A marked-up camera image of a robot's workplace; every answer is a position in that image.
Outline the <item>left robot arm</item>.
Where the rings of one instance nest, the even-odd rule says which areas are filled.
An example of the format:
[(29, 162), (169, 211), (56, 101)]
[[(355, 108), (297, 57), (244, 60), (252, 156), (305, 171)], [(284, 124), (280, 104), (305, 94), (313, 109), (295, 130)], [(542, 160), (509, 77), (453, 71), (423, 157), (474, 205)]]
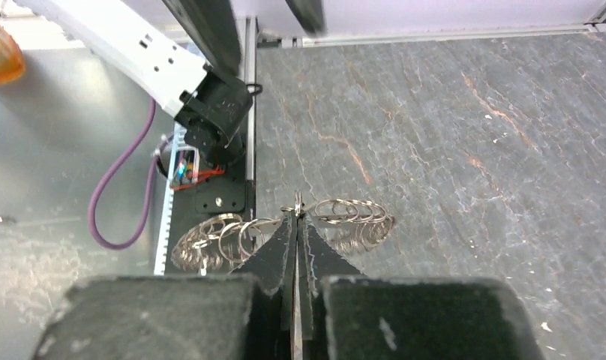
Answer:
[(229, 1), (168, 1), (194, 54), (123, 1), (25, 1), (146, 90), (214, 167), (245, 156), (239, 129), (254, 99), (239, 78), (242, 53)]

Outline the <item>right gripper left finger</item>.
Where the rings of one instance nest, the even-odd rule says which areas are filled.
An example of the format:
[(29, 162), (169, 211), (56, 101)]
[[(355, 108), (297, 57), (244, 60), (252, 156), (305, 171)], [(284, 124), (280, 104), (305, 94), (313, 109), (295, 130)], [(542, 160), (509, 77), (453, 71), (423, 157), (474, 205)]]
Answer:
[(296, 219), (230, 274), (90, 277), (50, 317), (34, 359), (290, 359)]

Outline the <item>metal disc with key rings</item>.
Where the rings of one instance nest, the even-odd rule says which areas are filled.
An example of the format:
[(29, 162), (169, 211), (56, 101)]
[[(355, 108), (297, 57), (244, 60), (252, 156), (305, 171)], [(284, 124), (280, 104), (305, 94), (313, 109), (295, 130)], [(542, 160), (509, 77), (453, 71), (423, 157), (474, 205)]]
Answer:
[[(325, 199), (303, 209), (319, 234), (344, 256), (377, 247), (395, 226), (395, 217), (370, 200)], [(198, 275), (230, 272), (255, 254), (280, 223), (271, 217), (243, 220), (232, 213), (212, 216), (181, 235), (169, 261), (180, 271)]]

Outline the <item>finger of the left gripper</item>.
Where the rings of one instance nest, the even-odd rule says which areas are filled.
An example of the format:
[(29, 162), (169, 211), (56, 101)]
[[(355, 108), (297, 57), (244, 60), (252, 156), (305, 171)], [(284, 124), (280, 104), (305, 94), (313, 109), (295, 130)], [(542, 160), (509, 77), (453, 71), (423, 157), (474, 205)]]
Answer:
[(322, 0), (286, 0), (290, 11), (307, 35), (326, 33), (326, 17)]
[(215, 68), (239, 74), (242, 51), (229, 0), (164, 0), (163, 3)]

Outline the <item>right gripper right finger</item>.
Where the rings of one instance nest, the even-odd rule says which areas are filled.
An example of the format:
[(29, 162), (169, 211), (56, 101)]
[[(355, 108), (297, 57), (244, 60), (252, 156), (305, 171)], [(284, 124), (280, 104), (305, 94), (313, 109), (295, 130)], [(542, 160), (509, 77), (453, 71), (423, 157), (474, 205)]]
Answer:
[(489, 277), (368, 277), (298, 220), (305, 359), (542, 359), (523, 302)]

